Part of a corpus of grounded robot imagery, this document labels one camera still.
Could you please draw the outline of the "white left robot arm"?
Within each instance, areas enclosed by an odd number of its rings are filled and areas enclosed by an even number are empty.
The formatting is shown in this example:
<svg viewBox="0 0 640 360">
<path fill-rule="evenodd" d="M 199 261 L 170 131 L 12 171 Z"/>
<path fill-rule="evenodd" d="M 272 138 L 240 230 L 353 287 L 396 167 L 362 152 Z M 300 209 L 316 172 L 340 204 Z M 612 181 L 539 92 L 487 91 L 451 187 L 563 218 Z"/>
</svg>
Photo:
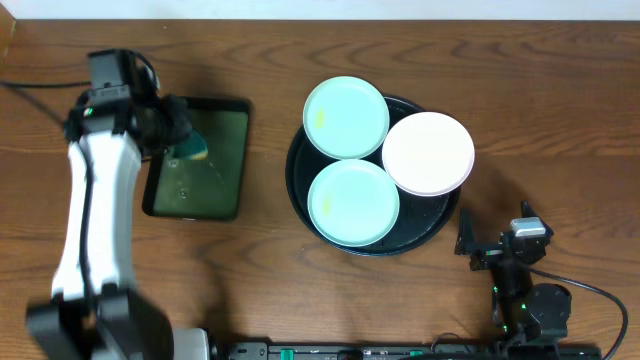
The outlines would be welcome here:
<svg viewBox="0 0 640 360">
<path fill-rule="evenodd" d="M 50 359 L 208 359 L 202 328 L 175 329 L 137 289 L 132 255 L 133 195 L 146 156 L 185 145 L 186 102 L 159 96 L 158 76 L 127 49 L 88 56 L 90 89 L 64 123 L 72 173 L 69 219 L 51 298 L 26 311 L 29 334 Z"/>
</svg>

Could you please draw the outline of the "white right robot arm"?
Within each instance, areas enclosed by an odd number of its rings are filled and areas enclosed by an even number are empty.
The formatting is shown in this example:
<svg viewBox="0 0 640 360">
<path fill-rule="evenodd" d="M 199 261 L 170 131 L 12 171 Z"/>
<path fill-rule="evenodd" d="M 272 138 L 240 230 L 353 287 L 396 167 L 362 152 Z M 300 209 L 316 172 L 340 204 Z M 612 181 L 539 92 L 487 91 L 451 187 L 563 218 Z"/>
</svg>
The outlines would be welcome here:
<svg viewBox="0 0 640 360">
<path fill-rule="evenodd" d="M 546 255 L 554 232 L 525 201 L 521 216 L 495 243 L 476 239 L 470 213 L 460 213 L 456 255 L 473 271 L 487 270 L 493 281 L 493 321 L 504 331 L 494 346 L 506 358 L 516 353 L 558 356 L 557 342 L 568 335 L 571 293 L 561 285 L 534 284 L 531 266 Z"/>
</svg>

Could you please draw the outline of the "green yellow sponge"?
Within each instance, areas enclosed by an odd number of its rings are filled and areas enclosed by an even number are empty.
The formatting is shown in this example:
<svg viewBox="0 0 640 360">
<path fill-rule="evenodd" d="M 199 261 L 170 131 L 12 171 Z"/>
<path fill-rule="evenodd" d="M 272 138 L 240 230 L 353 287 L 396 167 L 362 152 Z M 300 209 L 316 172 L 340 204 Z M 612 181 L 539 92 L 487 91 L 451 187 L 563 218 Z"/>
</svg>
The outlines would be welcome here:
<svg viewBox="0 0 640 360">
<path fill-rule="evenodd" d="M 203 160 L 208 156 L 208 143 L 196 130 L 173 147 L 172 157 L 183 160 Z"/>
</svg>

